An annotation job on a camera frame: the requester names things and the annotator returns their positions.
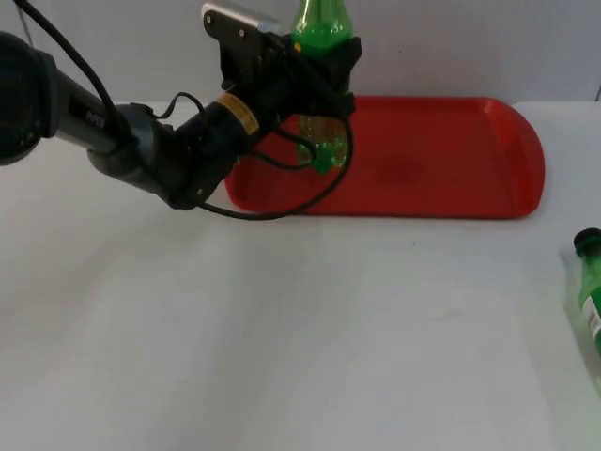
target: red tray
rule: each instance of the red tray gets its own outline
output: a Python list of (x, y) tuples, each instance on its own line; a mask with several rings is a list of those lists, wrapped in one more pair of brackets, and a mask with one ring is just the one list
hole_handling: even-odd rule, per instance
[[(493, 99), (359, 98), (356, 155), (346, 179), (308, 214), (516, 218), (539, 205), (545, 158), (528, 121)], [(286, 127), (294, 131), (295, 121)], [(260, 150), (295, 163), (295, 146), (269, 136)], [(334, 174), (286, 172), (243, 158), (225, 181), (249, 211), (283, 211)]]

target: black cable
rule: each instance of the black cable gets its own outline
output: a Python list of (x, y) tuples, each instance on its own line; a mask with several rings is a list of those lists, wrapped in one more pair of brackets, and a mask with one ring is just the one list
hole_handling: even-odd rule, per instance
[(186, 98), (189, 101), (191, 101), (196, 106), (196, 108), (198, 108), (199, 113), (202, 113), (205, 111), (205, 107), (195, 96), (193, 96), (192, 94), (189, 94), (187, 92), (178, 92), (176, 94), (176, 96), (171, 100), (171, 103), (169, 103), (169, 106), (167, 107), (165, 112), (160, 116), (156, 116), (154, 113), (151, 113), (150, 115), (152, 116), (152, 118), (158, 119), (158, 120), (163, 120), (163, 119), (168, 119), (169, 117), (171, 117), (171, 115), (173, 114), (173, 112), (176, 109), (177, 100), (180, 97)]
[(321, 77), (321, 75), (319, 75), (319, 73), (313, 68), (313, 66), (311, 66), (311, 64), (307, 62), (304, 59), (304, 57), (296, 50), (291, 50), (288, 53), (288, 55), (291, 57), (292, 61), (295, 64), (297, 64), (300, 67), (300, 69), (304, 72), (305, 77), (299, 77), (299, 80), (304, 82), (306, 84), (307, 89), (310, 89), (313, 93), (317, 94), (318, 97), (321, 97), (321, 99), (333, 109), (333, 111), (331, 112), (331, 115), (333, 117), (340, 119), (343, 122), (345, 126), (345, 131), (347, 133), (347, 158), (345, 160), (345, 164), (340, 169), (340, 172), (338, 173), (336, 178), (325, 190), (290, 210), (282, 212), (269, 211), (266, 213), (240, 213), (237, 211), (215, 207), (206, 202), (200, 202), (197, 204), (197, 206), (200, 209), (210, 211), (211, 213), (219, 214), (227, 218), (240, 219), (243, 221), (271, 221), (275, 219), (282, 219), (286, 216), (293, 216), (295, 214), (302, 213), (303, 211), (308, 210), (314, 205), (318, 204), (328, 195), (330, 195), (336, 188), (338, 188), (340, 183), (342, 183), (342, 181), (347, 176), (348, 170), (352, 165), (355, 150), (355, 141), (352, 127), (350, 126), (350, 120), (343, 111), (342, 107), (340, 106), (340, 102), (336, 96), (336, 93)]
[(313, 207), (314, 205), (318, 204), (323, 199), (325, 199), (328, 195), (330, 195), (336, 188), (338, 188), (340, 183), (347, 176), (348, 170), (350, 169), (350, 166), (352, 165), (352, 161), (353, 161), (355, 144), (354, 144), (352, 128), (350, 126), (350, 121), (348, 120), (348, 117), (346, 117), (344, 115), (344, 113), (342, 113), (342, 112), (337, 113), (335, 115), (335, 117), (340, 119), (345, 124), (345, 130), (347, 131), (347, 139), (348, 139), (347, 159), (346, 159), (343, 167), (340, 169), (340, 172), (338, 173), (336, 178), (330, 184), (330, 186), (328, 186), (328, 188), (323, 190), (321, 193), (315, 195), (308, 201), (303, 202), (302, 204), (298, 205), (297, 207), (295, 207), (293, 209), (290, 209), (287, 211), (282, 211), (282, 212), (270, 211), (267, 213), (240, 213), (237, 211), (226, 210), (226, 209), (222, 209), (220, 207), (215, 207), (213, 205), (210, 205), (210, 204), (207, 204), (204, 202), (199, 203), (198, 207), (202, 210), (210, 211), (211, 213), (219, 214), (219, 215), (225, 216), (227, 218), (240, 219), (243, 221), (272, 221), (275, 219), (285, 218), (286, 216), (293, 216), (295, 214), (302, 213), (305, 210), (308, 210), (311, 207)]
[(122, 141), (127, 141), (130, 138), (130, 132), (122, 120), (121, 115), (116, 110), (115, 104), (109, 96), (106, 87), (102, 84), (99, 76), (84, 60), (84, 58), (75, 50), (70, 42), (61, 34), (60, 31), (46, 19), (36, 8), (34, 8), (28, 0), (14, 0), (17, 8), (27, 14), (39, 27), (48, 33), (50, 36), (67, 54), (67, 56), (75, 63), (75, 65), (84, 73), (85, 77), (90, 81), (92, 86), (98, 92), (104, 107), (106, 108), (109, 120), (116, 127), (119, 137)]
[(280, 126), (277, 126), (273, 132), (275, 134), (277, 134), (278, 136), (280, 136), (281, 138), (285, 139), (286, 141), (290, 141), (290, 142), (296, 144), (297, 146), (298, 145), (304, 146), (307, 150), (309, 150), (309, 153), (311, 153), (311, 161), (309, 163), (305, 163), (305, 164), (282, 163), (282, 162), (279, 162), (276, 159), (270, 157), (270, 155), (267, 155), (266, 153), (261, 152), (260, 150), (256, 150), (256, 149), (249, 150), (249, 151), (245, 152), (242, 156), (258, 158), (259, 160), (263, 160), (265, 163), (275, 166), (278, 169), (282, 169), (284, 171), (301, 171), (302, 169), (311, 167), (313, 165), (313, 163), (317, 160), (317, 147), (315, 144), (313, 144), (308, 139), (305, 139), (294, 133), (287, 132), (286, 130), (282, 129)]
[(281, 138), (284, 138), (285, 140), (291, 141), (295, 144), (300, 144), (301, 146), (303, 146), (307, 150), (309, 150), (309, 153), (311, 153), (311, 163), (314, 163), (317, 160), (316, 145), (313, 144), (308, 139), (305, 139), (302, 136), (298, 136), (294, 133), (287, 132), (286, 130), (282, 129), (281, 127), (276, 128), (273, 132), (275, 134), (277, 134), (278, 136), (280, 136)]
[(276, 159), (271, 158), (266, 153), (260, 152), (258, 150), (249, 150), (248, 152), (246, 152), (242, 156), (243, 157), (255, 157), (255, 158), (258, 158), (259, 160), (262, 160), (265, 163), (270, 164), (270, 165), (272, 165), (274, 167), (277, 167), (278, 169), (282, 169), (284, 171), (301, 171), (302, 169), (306, 169), (306, 168), (311, 167), (313, 165), (313, 163), (306, 163), (306, 164), (286, 164), (286, 163), (278, 162)]

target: white wall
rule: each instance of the white wall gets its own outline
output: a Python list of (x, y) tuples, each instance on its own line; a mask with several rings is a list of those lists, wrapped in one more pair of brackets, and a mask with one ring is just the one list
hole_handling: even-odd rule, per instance
[[(300, 3), (239, 1), (286, 24)], [(35, 3), (118, 99), (160, 101), (187, 89), (208, 100), (218, 90), (217, 45), (200, 24), (202, 0)], [(353, 79), (360, 93), (592, 100), (601, 83), (599, 0), (347, 0), (347, 6), (364, 43)], [(4, 19), (0, 25), (5, 29)], [(35, 36), (56, 54), (43, 35)], [(64, 57), (58, 60), (67, 67)]]

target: green plastic bottle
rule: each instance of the green plastic bottle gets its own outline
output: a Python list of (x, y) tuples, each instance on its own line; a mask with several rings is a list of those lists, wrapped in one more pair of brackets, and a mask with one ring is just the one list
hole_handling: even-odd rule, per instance
[(582, 258), (582, 287), (578, 305), (601, 355), (601, 230), (588, 228), (574, 238), (576, 252)]
[[(302, 0), (292, 33), (297, 50), (308, 56), (322, 56), (352, 36), (353, 24), (345, 0)], [(325, 174), (345, 163), (347, 136), (340, 120), (302, 116), (299, 132), (316, 145), (317, 172)], [(299, 159), (300, 163), (311, 161), (311, 153), (304, 146), (299, 147)]]

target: white tabletop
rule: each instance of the white tabletop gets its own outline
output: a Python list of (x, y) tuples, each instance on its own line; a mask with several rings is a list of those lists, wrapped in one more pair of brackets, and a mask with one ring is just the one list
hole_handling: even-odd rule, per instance
[(564, 304), (601, 105), (517, 108), (548, 178), (514, 222), (171, 211), (57, 140), (3, 168), (0, 446), (598, 450), (601, 365)]

